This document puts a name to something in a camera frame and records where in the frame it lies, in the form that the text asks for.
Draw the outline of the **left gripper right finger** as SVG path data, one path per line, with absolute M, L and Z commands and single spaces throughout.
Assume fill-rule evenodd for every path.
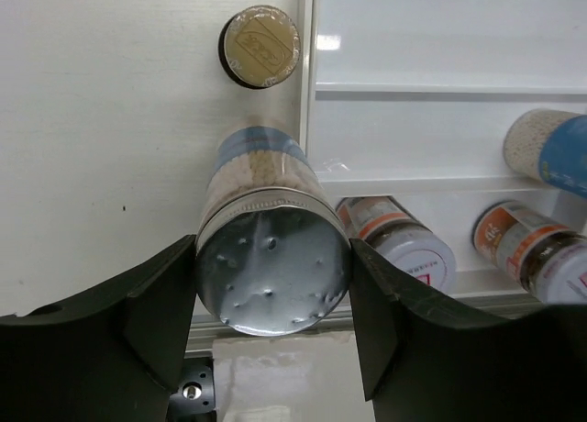
M 586 309 L 507 319 L 353 240 L 349 288 L 365 399 L 379 421 L 583 421 Z

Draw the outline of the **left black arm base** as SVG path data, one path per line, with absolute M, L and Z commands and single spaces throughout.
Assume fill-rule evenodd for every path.
M 180 383 L 170 396 L 168 422 L 217 422 L 213 361 L 210 357 L 183 360 Z

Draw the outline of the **white-lid sauce jar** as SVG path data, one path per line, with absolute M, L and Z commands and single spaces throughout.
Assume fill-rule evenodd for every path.
M 350 238 L 365 241 L 420 282 L 450 291 L 457 269 L 453 251 L 394 198 L 347 197 L 336 211 Z
M 516 200 L 486 209 L 473 247 L 544 304 L 586 303 L 586 237 Z

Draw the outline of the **silver-lid shaker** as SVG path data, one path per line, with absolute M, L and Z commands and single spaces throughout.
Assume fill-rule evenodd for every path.
M 332 312 L 351 278 L 351 246 L 298 142 L 253 116 L 218 143 L 194 274 L 207 311 L 236 331 L 279 337 Z
M 508 130 L 503 155 L 515 172 L 586 196 L 584 114 L 541 108 L 524 113 Z

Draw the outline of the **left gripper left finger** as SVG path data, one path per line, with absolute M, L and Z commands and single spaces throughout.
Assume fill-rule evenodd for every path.
M 194 242 L 179 239 L 26 316 L 2 316 L 2 420 L 164 420 L 194 309 Z

